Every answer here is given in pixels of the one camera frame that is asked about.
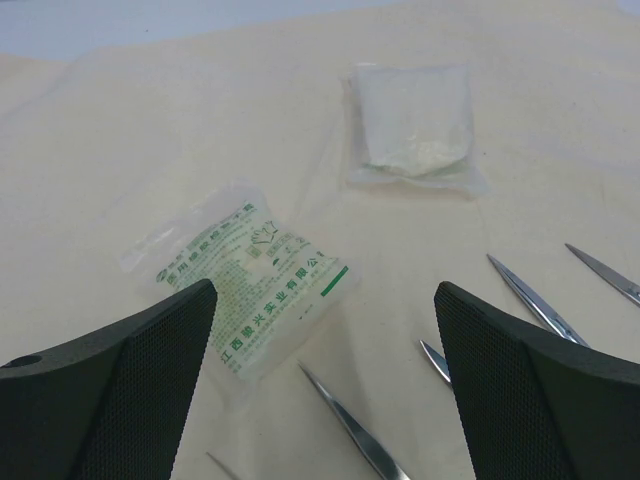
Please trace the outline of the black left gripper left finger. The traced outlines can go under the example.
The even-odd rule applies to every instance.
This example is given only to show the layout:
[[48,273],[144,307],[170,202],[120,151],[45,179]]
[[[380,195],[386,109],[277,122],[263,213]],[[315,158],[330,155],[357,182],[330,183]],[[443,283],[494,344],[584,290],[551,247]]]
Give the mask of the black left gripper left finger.
[[170,478],[216,303],[200,280],[3,365],[2,478]]

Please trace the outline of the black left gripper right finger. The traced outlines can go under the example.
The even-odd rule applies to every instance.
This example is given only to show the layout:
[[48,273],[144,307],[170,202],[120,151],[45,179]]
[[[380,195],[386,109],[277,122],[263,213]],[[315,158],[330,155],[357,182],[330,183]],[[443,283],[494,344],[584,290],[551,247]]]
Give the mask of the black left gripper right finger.
[[638,364],[567,341],[448,281],[434,306],[476,478],[638,478]]

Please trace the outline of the steel tweezers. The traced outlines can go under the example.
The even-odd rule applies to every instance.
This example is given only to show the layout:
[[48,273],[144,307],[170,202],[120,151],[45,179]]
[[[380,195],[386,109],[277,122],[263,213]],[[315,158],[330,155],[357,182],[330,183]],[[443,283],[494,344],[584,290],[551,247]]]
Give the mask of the steel tweezers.
[[220,461],[219,459],[217,459],[213,454],[211,454],[210,452],[206,452],[207,456],[217,465],[217,467],[219,467],[231,480],[239,480],[240,478],[230,469],[230,467],[228,467],[227,465],[225,465],[222,461]]
[[410,480],[409,475],[400,467],[383,445],[356,420],[319,378],[303,363],[299,362],[298,365],[325,404],[336,416],[351,441],[379,477],[385,480]]

